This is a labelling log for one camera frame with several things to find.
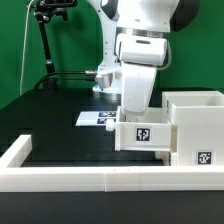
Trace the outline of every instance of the black cable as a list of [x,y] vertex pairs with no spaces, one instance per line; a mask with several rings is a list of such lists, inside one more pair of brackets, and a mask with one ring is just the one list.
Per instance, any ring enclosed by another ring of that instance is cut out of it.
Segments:
[[43,82],[43,81],[46,81],[48,79],[53,79],[53,78],[50,78],[52,76],[55,76],[55,75],[84,75],[86,74],[85,71],[68,71],[68,72],[51,72],[47,75],[45,75],[44,77],[42,77],[34,86],[33,89],[38,89],[40,84]]
[[42,82],[48,80],[48,79],[65,80],[65,81],[95,81],[95,77],[92,77],[92,78],[91,77],[87,77],[85,79],[84,78],[82,78],[82,79],[81,78],[71,79],[71,78],[59,78],[59,77],[57,77],[57,78],[49,78],[49,77],[47,77],[47,78],[42,78],[39,82],[37,82],[33,89],[37,90],[39,88],[40,84]]
[[85,71],[51,72],[45,75],[44,77],[42,77],[42,79],[55,76],[55,75],[85,75],[85,74],[86,74]]

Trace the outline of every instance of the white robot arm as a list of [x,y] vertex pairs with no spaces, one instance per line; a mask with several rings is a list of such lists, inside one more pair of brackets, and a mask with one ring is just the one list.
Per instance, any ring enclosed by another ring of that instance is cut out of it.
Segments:
[[87,1],[97,11],[103,30],[104,60],[96,80],[101,89],[107,88],[112,74],[120,69],[121,108],[127,121],[135,121],[149,105],[157,67],[166,57],[164,34],[188,25],[197,14],[199,0]]
[[120,0],[116,53],[122,61],[123,113],[128,121],[144,115],[151,98],[157,66],[163,65],[170,19],[179,0]]

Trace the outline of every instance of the white box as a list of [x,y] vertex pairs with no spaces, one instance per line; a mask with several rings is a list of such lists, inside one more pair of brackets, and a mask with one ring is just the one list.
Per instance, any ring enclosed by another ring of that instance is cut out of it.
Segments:
[[136,122],[125,122],[118,107],[115,150],[170,151],[171,124],[161,108],[148,108]]
[[164,92],[163,110],[176,126],[177,166],[224,165],[224,95],[217,91]]

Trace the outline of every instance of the white border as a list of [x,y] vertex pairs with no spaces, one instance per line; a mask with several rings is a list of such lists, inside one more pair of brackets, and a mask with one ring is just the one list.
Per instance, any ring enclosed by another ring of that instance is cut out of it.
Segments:
[[0,158],[0,192],[224,190],[224,166],[20,167],[31,150],[21,135]]

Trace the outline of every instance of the black tabletop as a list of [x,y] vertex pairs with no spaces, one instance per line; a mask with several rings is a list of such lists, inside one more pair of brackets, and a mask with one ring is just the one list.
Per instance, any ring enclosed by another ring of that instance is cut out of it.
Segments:
[[[29,91],[0,111],[0,151],[20,134],[32,134],[33,153],[24,166],[161,165],[152,153],[116,155],[114,135],[103,128],[74,127],[80,111],[117,105],[86,89]],[[223,191],[0,193],[1,224],[221,224],[223,208]]]

